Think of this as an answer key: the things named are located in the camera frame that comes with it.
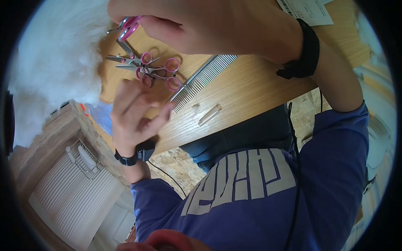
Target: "jeans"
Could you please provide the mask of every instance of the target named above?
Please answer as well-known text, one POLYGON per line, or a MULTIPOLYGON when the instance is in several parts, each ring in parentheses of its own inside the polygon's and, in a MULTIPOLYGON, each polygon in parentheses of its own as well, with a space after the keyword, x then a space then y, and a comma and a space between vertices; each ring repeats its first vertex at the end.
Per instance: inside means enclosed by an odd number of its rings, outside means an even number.
POLYGON ((203 171, 221 155, 246 149, 293 148, 286 104, 180 147, 203 171))

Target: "skin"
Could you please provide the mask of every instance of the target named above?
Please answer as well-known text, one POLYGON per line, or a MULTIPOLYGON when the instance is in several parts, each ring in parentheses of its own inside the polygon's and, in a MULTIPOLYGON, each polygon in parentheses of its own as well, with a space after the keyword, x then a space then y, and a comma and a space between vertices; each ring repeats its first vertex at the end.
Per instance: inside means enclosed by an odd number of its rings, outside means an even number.
MULTIPOLYGON (((144 15, 139 24, 148 36, 185 54, 252 54, 284 64, 298 60, 302 51, 299 23, 264 1, 257 5, 253 0, 110 0, 108 14, 116 23, 126 16, 144 15)), ((322 41, 311 78, 334 110, 350 112, 362 105, 361 87, 350 65, 322 41)), ((157 135, 172 108, 171 103, 161 106, 139 81, 122 80, 111 113, 113 143, 120 155, 133 156, 136 145, 157 135), (150 107, 159 106, 157 117, 144 118, 150 107)), ((151 178, 145 162, 123 168, 130 183, 151 178)), ((117 250, 211 249, 180 232, 160 229, 144 243, 120 244, 117 250)))

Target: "hand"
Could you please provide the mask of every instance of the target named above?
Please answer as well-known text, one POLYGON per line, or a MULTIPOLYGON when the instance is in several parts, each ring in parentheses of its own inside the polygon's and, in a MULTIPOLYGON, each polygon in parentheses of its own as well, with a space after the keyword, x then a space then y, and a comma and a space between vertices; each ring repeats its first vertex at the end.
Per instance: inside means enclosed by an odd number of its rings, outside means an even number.
POLYGON ((150 107, 159 102, 149 93, 148 87, 138 80, 122 80, 110 114, 112 120, 113 144, 122 157, 134 156, 135 147, 158 134, 170 118, 174 104, 166 104, 153 120, 144 118, 150 107))
POLYGON ((302 51, 299 23, 267 1, 110 0, 108 14, 116 23, 144 15, 139 24, 148 36, 185 54, 254 54, 287 63, 302 51))

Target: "black cable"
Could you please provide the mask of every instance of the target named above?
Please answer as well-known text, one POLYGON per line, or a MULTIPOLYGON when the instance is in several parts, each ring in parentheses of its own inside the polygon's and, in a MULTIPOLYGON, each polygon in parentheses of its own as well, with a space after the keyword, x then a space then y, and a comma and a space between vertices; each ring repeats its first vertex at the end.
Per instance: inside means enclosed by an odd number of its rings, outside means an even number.
POLYGON ((284 248, 285 251, 289 250, 290 240, 292 239, 293 231, 295 229, 297 210, 299 208, 300 184, 302 183, 302 164, 300 163, 299 149, 297 147, 297 138, 295 135, 295 129, 293 128, 292 120, 290 119, 291 111, 292 111, 292 102, 290 102, 289 107, 288 107, 288 115, 289 115, 290 128, 292 129, 293 144, 295 147, 297 164, 299 166, 299 170, 297 171, 297 175, 296 175, 298 182, 297 182, 297 190, 296 190, 295 208, 293 210, 292 224, 290 225, 289 234, 287 236, 286 243, 285 243, 285 248, 284 248))
POLYGON ((319 90, 320 90, 320 97, 321 97, 321 112, 322 112, 322 92, 321 92, 320 88, 319 88, 319 90))
POLYGON ((169 176, 169 177, 178 185, 178 187, 180 187, 181 191, 182 191, 183 194, 184 194, 184 197, 187 197, 187 195, 186 195, 186 193, 184 192, 183 188, 181 188, 181 186, 177 183, 177 181, 176 181, 175 179, 172 178, 172 176, 168 175, 165 171, 163 171, 162 169, 160 169, 160 168, 157 167, 156 165, 152 164, 149 160, 148 160, 148 162, 149 162, 151 165, 153 165, 154 167, 158 168, 158 169, 159 169, 160 171, 162 171, 164 174, 166 174, 167 176, 169 176))

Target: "comb teeth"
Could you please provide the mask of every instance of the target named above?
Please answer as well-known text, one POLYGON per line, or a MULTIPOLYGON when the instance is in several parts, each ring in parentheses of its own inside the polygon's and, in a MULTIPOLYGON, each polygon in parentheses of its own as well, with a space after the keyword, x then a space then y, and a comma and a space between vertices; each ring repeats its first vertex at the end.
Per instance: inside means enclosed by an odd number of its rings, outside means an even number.
POLYGON ((177 91, 169 100, 174 101, 176 105, 173 108, 178 113, 188 102, 192 100, 204 87, 207 86, 216 76, 226 69, 233 61, 237 59, 236 55, 215 55, 205 63, 188 81, 177 91))

